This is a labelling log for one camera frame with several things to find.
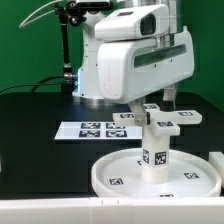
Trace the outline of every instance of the round white tray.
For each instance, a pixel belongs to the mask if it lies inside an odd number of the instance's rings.
[[[100,197],[201,197],[219,196],[221,177],[205,160],[169,151],[166,183],[149,184],[141,179],[142,149],[111,153],[92,168],[92,186]]]

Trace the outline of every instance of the black cable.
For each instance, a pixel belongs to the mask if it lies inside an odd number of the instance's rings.
[[[14,88],[21,88],[21,87],[30,87],[30,86],[56,86],[56,85],[61,85],[61,83],[47,83],[47,84],[24,84],[24,85],[16,85],[16,86],[10,86],[5,89],[2,89],[0,91],[0,94],[3,92],[9,90],[9,89],[14,89]]]
[[[36,91],[37,88],[39,88],[40,86],[38,84],[42,84],[42,83],[45,83],[45,82],[48,82],[50,80],[53,80],[53,79],[59,79],[59,78],[64,78],[63,75],[57,75],[57,76],[50,76],[48,78],[45,78],[45,79],[42,79],[40,82],[37,83],[37,85],[35,85],[32,90],[30,91],[31,93],[34,93]]]

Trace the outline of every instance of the white robot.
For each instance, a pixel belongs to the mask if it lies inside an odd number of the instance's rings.
[[[68,1],[71,7],[91,12],[83,23],[84,60],[74,97],[87,103],[128,103],[132,116],[113,118],[117,126],[143,128],[142,148],[96,162],[92,185],[100,198],[0,201],[1,223],[223,222],[224,200],[218,197],[223,155],[211,153],[211,165],[169,150],[169,137],[180,132],[178,124],[200,123],[201,115],[163,112],[142,99],[165,88],[164,100],[172,101],[174,84],[193,74],[192,40],[180,26],[180,3],[126,1],[125,8],[105,17],[94,12],[110,7],[108,1]],[[76,16],[70,19],[79,22]]]

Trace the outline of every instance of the black table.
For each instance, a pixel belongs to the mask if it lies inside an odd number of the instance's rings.
[[[147,102],[159,103],[160,94]],[[183,126],[171,148],[208,158],[224,152],[224,113],[195,94],[178,93],[177,110],[197,110],[200,125]],[[0,96],[0,199],[96,196],[91,168],[110,152],[141,147],[140,140],[55,141],[61,121],[112,121],[126,105],[77,104],[59,93],[11,93]]]

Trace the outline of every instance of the green background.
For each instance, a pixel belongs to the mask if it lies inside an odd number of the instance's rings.
[[[19,24],[47,0],[2,1],[0,14],[0,89],[31,84],[62,74],[62,44],[58,18],[51,14],[32,25]],[[193,92],[224,111],[224,1],[183,0],[184,23],[193,38],[194,75],[180,91]],[[69,28],[74,72],[82,61],[81,27]],[[13,91],[30,91],[30,87]],[[59,87],[41,87],[59,91]]]

